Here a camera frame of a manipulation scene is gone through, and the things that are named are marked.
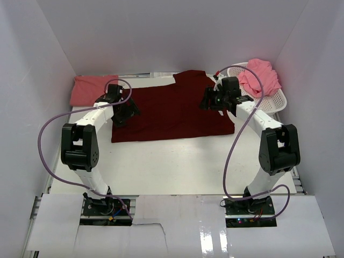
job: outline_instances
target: cloth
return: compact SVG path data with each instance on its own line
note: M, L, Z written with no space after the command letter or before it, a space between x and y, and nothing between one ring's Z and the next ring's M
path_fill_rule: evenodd
M265 96L272 96L281 88L281 85L278 82L277 72L273 70L269 61L263 61L257 58L251 59L247 63L247 68L254 71L262 81ZM238 75L238 79L243 88L253 97L260 98L262 96L259 82L249 71L242 71Z
M117 78L117 75L76 76L69 104L71 106L93 106L97 98L104 94L106 82Z
M205 88L214 86L204 71L184 71L175 74L174 79L176 83L166 86L133 89L132 98L141 115L128 119L123 127L113 126L111 141L153 141L234 133L234 124L228 116L199 108Z

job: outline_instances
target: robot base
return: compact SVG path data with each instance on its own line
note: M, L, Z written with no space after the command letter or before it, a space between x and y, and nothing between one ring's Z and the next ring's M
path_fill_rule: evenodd
M224 199L227 228L276 227L276 219L267 219L275 214L271 197L259 200L232 202Z
M122 200L130 211L130 199ZM88 198L84 200L82 215L89 217L112 216L120 209L121 211L117 214L117 216L127 216L125 209L122 207L122 204L117 199L109 198L106 200L106 205L97 205L94 203L94 200L92 200L92 198Z

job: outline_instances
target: maroon cloth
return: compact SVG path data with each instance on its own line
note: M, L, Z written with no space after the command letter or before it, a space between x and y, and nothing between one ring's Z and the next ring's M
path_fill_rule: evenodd
M130 118L123 127L113 125L111 142L234 133L234 124L228 116L199 108L204 89L214 86L204 71L184 71L174 75L174 79L176 83L166 86L133 89L132 98L141 115Z

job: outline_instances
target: white cardboard panel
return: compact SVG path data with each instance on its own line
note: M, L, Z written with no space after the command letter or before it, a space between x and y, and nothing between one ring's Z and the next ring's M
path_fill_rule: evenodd
M82 203L82 195L43 195L27 250L70 256Z

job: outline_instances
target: wire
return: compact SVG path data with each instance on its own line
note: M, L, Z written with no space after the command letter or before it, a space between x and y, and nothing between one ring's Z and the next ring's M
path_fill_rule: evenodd
M88 107L88 108L85 108L85 109L80 109L80 110L74 110L74 111L70 111L70 112L66 112L66 113L62 113L62 114L58 114L57 116L55 117L52 117L51 119L49 119L41 128L41 130L39 131L39 134L38 134L38 138L37 138L37 146L38 146L38 154L39 154L39 157L42 161L42 164L44 166L44 168L47 170L47 172L53 177L55 178L56 180L59 180L63 183L66 183L66 184L71 184L71 185L76 185L78 187L84 187L86 188L87 190L90 190L91 192L93 192L95 195L98 195L98 196L101 196L101 197L111 197L111 198L115 198L115 199L118 199L119 202L125 207L125 211L127 212L129 218L131 220L133 220L133 218L131 217L130 213L129 213L129 210L127 209L126 205L124 204L123 200L116 196L116 195L104 195L100 192L97 192L95 190L92 190L90 187L88 187L87 185L84 185L84 184L80 184L80 183L75 183L75 182L71 182L71 181L68 181L68 180L64 180L58 176L56 176L49 168L47 162L45 161L44 159L44 156L43 156L43 152L42 152L42 135L43 135L43 132L45 130L45 128L54 120L60 118L60 117L63 117L63 116L67 116L69 114L75 114L75 113L79 113L79 112L84 112L84 111L90 111L90 110L95 110L95 109L98 109L98 108L105 108L107 106L116 106L116 105L119 105L119 104L122 104L122 103L125 103L127 100L130 99L131 97L131 93L132 93L132 87L131 85L126 81L126 80L123 80L123 79L120 79L120 78L116 78L116 79L111 79L109 80L106 84L105 84L105 87L112 81L122 81L122 82L125 82L130 91L129 91L129 94L128 96L123 100L123 101L119 101L119 102L116 102L116 103L111 103L111 104L106 104L106 105L102 105L102 106L93 106L93 107Z
M237 64L233 64L233 65L231 65L231 66L227 66L227 67L225 67L225 68L223 68L223 69L217 71L217 72L215 73L215 76L218 76L222 71L227 70L228 68L232 68L232 67L239 67L239 68L242 68L242 69L247 70L247 71L249 71L250 73L252 73L253 76L254 76L254 77L258 80L258 82L259 82L260 88L261 88L261 90L262 90L262 96L261 96L261 98L259 99L259 101L257 102L256 106L253 108L251 114L248 116L248 118L246 119L246 121L244 122L244 124L242 125L242 127L240 128L238 134L236 135L236 137L235 137L235 139L234 139L233 145L232 145L232 147L231 147L231 149L230 149L230 152L229 152L229 154L228 154L228 157L227 157L226 163L225 163L224 174L223 174L223 181L222 181L223 189L224 189L225 195L228 197L229 200L231 200L231 201L239 201L239 200L249 200L249 199L252 199L252 198L254 198L254 197L258 197L258 196L262 196L262 195L266 195L266 194L269 195L271 192L276 191L278 188L280 188L280 187L285 187L286 190L287 190L287 192L288 192L288 197L287 197L287 200L286 200L286 202L285 202L284 207L281 209L281 211L280 211L278 214L276 214L276 215L274 215L274 216L272 216L272 217L270 217L270 218L266 218L266 219L274 219L274 218L278 217L279 215L281 215L281 214L284 212L284 210L286 209L287 205L289 204L290 190L289 190L288 186L286 186L285 184L280 184L280 185L276 186L275 188L273 188L273 189L270 190L270 191L264 191L264 192L256 193L256 194L251 195L251 196L241 197L241 198L234 198L234 197L230 196L229 193L227 192L227 189L226 189L227 169L228 169L228 164L229 164L229 162L230 162L230 158L231 158L231 156L232 156L232 154L233 154L233 151L234 151L234 147L235 147L235 145L237 144L237 142L238 142L238 140L239 140L239 137L241 136L242 131L245 129L245 127L246 127L247 124L249 123L251 117L254 115L254 113L256 112L256 110L258 109L259 105L262 103L262 101L263 101L263 99L264 99L264 87L263 87L263 84L262 84L261 80L259 79L259 77L256 75L256 73L255 73L254 71L252 71L251 69L249 69L249 68L247 68L247 67L245 67L245 66L240 66L240 65L237 65Z
M112 217L114 218L114 217L117 216L121 211L122 211L122 209L119 209L114 215L112 215Z
M113 212L113 209L114 209L114 204L112 203L112 209L111 209L111 211L108 212L108 213L106 213L106 214L101 212L101 215L109 215L111 212Z
M260 209L260 214L257 218L254 219L254 221L259 220L262 217L262 215L263 215L263 209Z

